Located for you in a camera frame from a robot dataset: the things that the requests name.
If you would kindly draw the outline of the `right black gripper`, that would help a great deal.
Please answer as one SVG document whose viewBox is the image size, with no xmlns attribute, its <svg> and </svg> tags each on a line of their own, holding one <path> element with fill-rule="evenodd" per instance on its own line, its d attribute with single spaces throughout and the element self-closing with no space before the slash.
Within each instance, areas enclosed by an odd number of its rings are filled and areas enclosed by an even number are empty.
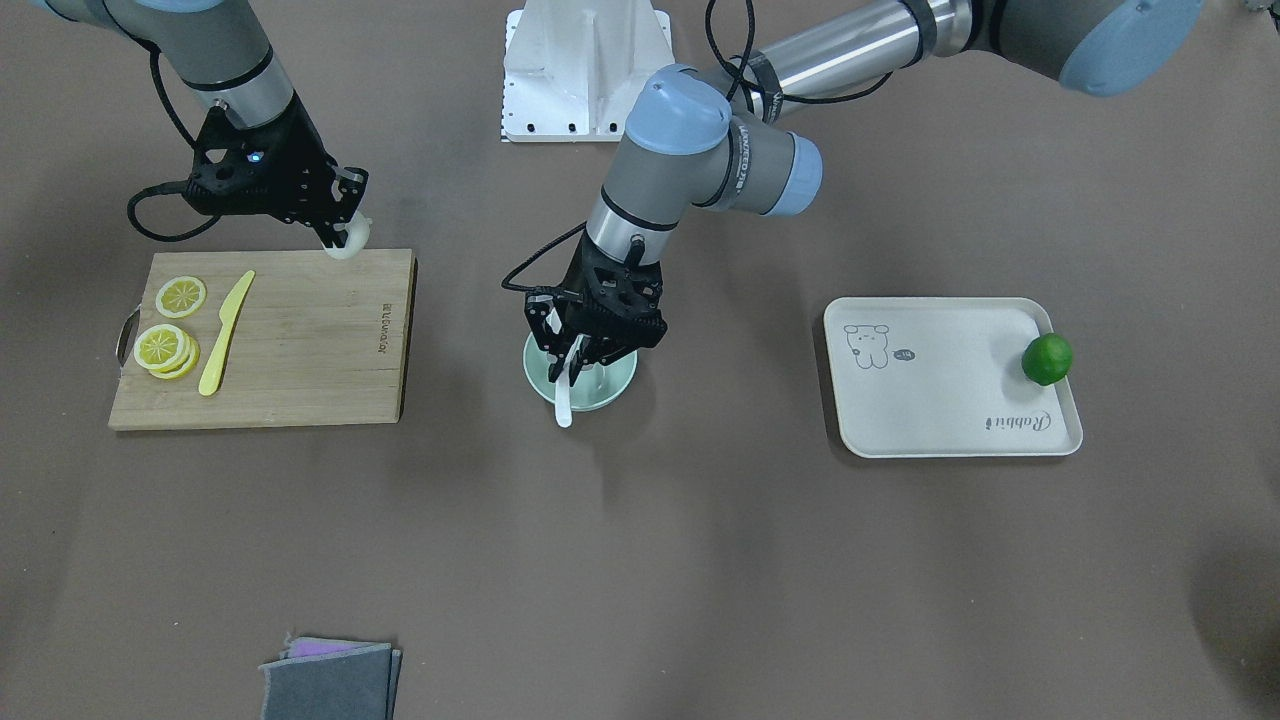
<svg viewBox="0 0 1280 720">
<path fill-rule="evenodd" d="M 337 165 L 300 100 L 275 120 L 247 129 L 234 127 L 227 110 L 212 108 L 196 149 L 182 191 L 196 211 L 301 223 L 315 229 L 324 247 L 342 246 L 335 227 L 358 211 L 369 179 L 361 168 Z"/>
</svg>

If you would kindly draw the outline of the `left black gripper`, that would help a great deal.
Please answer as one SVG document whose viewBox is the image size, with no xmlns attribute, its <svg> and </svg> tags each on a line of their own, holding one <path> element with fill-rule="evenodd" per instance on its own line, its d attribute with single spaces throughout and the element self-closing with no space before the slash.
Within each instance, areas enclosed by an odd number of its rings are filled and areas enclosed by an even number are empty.
<svg viewBox="0 0 1280 720">
<path fill-rule="evenodd" d="M 645 249 L 644 241 L 632 240 L 618 261 L 582 240 L 561 284 L 524 290 L 526 320 L 548 361 L 548 380 L 558 380 L 580 334 L 577 372 L 660 342 L 667 331 L 658 309 L 660 265 L 640 264 Z"/>
</svg>

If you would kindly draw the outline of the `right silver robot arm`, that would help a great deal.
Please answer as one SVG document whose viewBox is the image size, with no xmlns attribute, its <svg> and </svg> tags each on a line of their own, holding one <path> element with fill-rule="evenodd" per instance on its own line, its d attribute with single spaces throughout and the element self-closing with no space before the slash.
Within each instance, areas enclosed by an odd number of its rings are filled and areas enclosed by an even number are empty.
<svg viewBox="0 0 1280 720">
<path fill-rule="evenodd" d="M 168 58 L 206 106 L 188 177 L 142 190 L 177 193 L 206 227 L 221 217 L 269 215 L 315 229 L 337 259 L 367 242 L 358 210 L 369 174 L 339 167 L 247 1 L 46 1 L 65 20 L 97 26 Z"/>
</svg>

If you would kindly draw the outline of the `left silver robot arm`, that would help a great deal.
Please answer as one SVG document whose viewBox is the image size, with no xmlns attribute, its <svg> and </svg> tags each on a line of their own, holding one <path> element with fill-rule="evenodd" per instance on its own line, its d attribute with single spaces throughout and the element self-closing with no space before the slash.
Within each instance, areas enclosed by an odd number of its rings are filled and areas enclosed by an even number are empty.
<svg viewBox="0 0 1280 720">
<path fill-rule="evenodd" d="M 652 74 L 625 122 L 611 169 L 561 283 L 524 288 L 547 377 L 571 386 L 590 365 L 653 348 L 660 256 L 687 210 L 794 217 L 823 178 L 818 147 L 782 131 L 804 108 L 851 102 L 896 70 L 970 50 L 1001 56 L 1064 88 L 1110 97 L 1170 60 L 1198 1 L 873 1 L 717 68 Z"/>
</svg>

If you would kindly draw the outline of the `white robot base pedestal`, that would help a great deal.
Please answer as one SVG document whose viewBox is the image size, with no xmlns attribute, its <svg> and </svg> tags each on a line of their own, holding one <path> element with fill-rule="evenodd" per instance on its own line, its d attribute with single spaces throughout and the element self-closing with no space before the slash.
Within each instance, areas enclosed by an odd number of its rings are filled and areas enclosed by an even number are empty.
<svg viewBox="0 0 1280 720">
<path fill-rule="evenodd" d="M 669 15 L 649 1 L 527 1 L 506 18 L 500 137 L 617 142 L 673 60 Z"/>
</svg>

